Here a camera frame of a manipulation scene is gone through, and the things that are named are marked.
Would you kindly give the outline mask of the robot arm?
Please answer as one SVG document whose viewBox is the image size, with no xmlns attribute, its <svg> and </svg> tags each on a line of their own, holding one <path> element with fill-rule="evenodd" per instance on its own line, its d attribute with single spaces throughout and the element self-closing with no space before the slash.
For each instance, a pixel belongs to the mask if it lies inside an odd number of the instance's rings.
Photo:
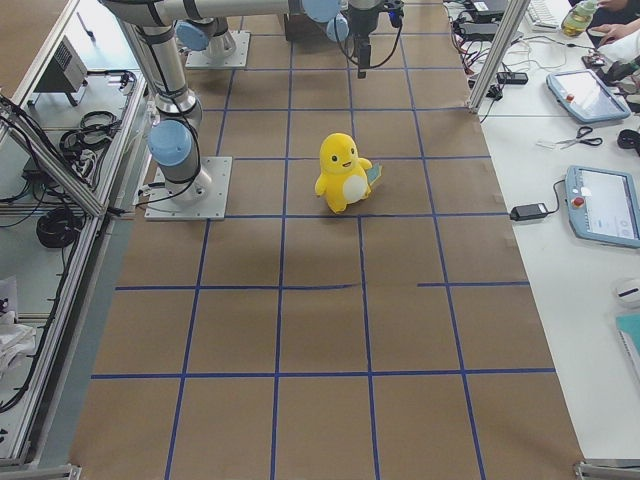
<svg viewBox="0 0 640 480">
<path fill-rule="evenodd" d="M 235 53 L 236 44 L 229 32 L 225 15 L 203 15 L 189 2 L 190 17 L 176 23 L 176 33 L 189 50 L 199 51 L 211 59 L 222 59 Z M 381 14 L 389 15 L 394 28 L 403 25 L 403 3 L 396 1 L 301 1 L 289 16 L 301 13 L 321 25 L 327 37 L 335 42 L 343 56 L 356 66 L 360 79 L 366 72 L 384 63 L 371 63 L 370 35 L 378 27 Z"/>
<path fill-rule="evenodd" d="M 188 86 L 176 43 L 176 24 L 199 28 L 229 16 L 304 14 L 328 23 L 342 13 L 342 1 L 104 1 L 130 45 L 137 48 L 143 75 L 154 89 L 159 124 L 148 147 L 162 171 L 170 197 L 197 196 L 210 182 L 203 172 L 198 128 L 202 105 Z"/>
</svg>

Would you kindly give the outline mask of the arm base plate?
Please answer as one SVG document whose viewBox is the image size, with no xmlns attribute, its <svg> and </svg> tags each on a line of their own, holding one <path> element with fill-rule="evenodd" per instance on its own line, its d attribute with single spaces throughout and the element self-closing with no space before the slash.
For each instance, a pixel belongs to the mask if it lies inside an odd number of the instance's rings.
<svg viewBox="0 0 640 480">
<path fill-rule="evenodd" d="M 166 183 L 157 167 L 154 181 L 163 186 L 151 190 L 144 217 L 149 221 L 223 220 L 231 171 L 231 157 L 202 157 L 199 175 L 183 191 L 185 185 Z"/>
<path fill-rule="evenodd" d="M 226 70 L 244 68 L 247 64 L 251 34 L 246 30 L 227 31 L 222 35 L 206 35 L 187 40 L 189 53 L 186 68 L 190 70 Z"/>
</svg>

